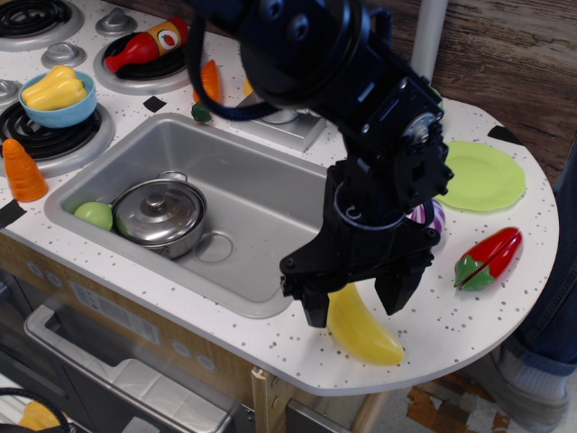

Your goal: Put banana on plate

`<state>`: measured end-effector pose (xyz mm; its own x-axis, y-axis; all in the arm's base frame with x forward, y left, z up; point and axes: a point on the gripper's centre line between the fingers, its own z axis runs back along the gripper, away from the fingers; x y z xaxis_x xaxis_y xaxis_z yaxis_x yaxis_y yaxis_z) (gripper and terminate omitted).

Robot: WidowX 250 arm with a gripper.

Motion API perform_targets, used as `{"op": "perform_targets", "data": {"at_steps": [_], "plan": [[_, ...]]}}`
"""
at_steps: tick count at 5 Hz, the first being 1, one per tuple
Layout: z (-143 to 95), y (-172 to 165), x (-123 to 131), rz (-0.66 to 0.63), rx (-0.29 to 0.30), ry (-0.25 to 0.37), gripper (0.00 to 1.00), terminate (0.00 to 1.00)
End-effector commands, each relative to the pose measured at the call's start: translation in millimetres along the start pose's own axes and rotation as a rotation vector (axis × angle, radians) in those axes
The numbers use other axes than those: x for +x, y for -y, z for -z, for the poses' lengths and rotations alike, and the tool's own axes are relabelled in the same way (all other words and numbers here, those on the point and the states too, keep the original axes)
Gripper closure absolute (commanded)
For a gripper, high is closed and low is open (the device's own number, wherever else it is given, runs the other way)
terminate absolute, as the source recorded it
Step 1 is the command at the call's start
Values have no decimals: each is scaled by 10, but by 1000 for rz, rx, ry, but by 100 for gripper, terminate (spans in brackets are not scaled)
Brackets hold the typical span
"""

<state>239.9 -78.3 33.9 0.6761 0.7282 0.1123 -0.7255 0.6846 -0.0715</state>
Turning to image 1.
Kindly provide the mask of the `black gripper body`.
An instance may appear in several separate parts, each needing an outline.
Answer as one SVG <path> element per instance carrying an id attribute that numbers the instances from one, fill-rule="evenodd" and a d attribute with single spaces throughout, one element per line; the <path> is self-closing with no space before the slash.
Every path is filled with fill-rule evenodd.
<path id="1" fill-rule="evenodd" d="M 375 280 L 375 269 L 387 264 L 431 265 L 440 233 L 404 214 L 387 228 L 364 228 L 346 221 L 335 204 L 344 179 L 343 164 L 328 169 L 320 232 L 280 262 L 284 295 L 297 300 L 306 290 L 329 295 L 349 282 Z"/>

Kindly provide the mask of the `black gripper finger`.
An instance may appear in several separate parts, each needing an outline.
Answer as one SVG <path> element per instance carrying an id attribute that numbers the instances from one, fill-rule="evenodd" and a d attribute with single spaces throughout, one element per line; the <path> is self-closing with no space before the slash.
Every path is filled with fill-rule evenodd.
<path id="1" fill-rule="evenodd" d="M 330 305 L 328 295 L 323 292 L 306 290 L 301 303 L 307 323 L 311 327 L 325 328 Z"/>
<path id="2" fill-rule="evenodd" d="M 388 315 L 401 311 L 417 289 L 425 267 L 412 264 L 387 264 L 375 269 L 374 288 Z"/>

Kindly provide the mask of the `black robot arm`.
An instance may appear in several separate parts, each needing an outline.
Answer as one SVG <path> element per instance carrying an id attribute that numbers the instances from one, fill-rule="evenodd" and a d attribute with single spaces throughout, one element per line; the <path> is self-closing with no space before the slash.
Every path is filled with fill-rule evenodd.
<path id="1" fill-rule="evenodd" d="M 388 313 L 401 310 L 433 261 L 440 235 L 415 223 L 447 191 L 444 115 L 428 81 L 390 48 L 389 13 L 362 1 L 195 1 L 186 47 L 202 102 L 233 121 L 307 109 L 334 124 L 346 156 L 326 174 L 317 236 L 280 263 L 285 296 L 324 327 L 329 296 L 373 280 Z M 208 24 L 240 44 L 260 102 L 222 106 L 203 89 L 200 53 Z"/>

